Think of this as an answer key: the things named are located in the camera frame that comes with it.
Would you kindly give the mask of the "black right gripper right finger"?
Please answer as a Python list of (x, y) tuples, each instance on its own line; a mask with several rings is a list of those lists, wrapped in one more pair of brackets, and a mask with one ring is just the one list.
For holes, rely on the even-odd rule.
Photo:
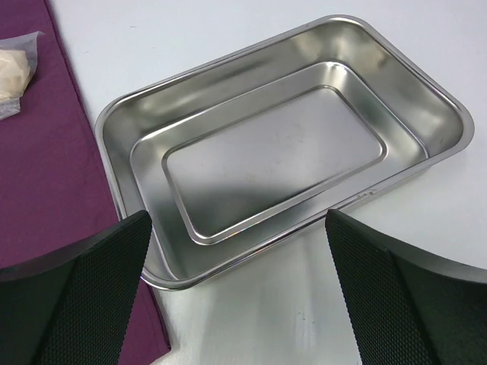
[(363, 364), (484, 364), (486, 271), (339, 210), (326, 235)]

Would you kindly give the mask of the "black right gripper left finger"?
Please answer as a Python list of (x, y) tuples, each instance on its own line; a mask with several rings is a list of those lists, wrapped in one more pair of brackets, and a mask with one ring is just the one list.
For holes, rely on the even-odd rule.
[(1, 269), (3, 364), (116, 364), (151, 237), (141, 210)]

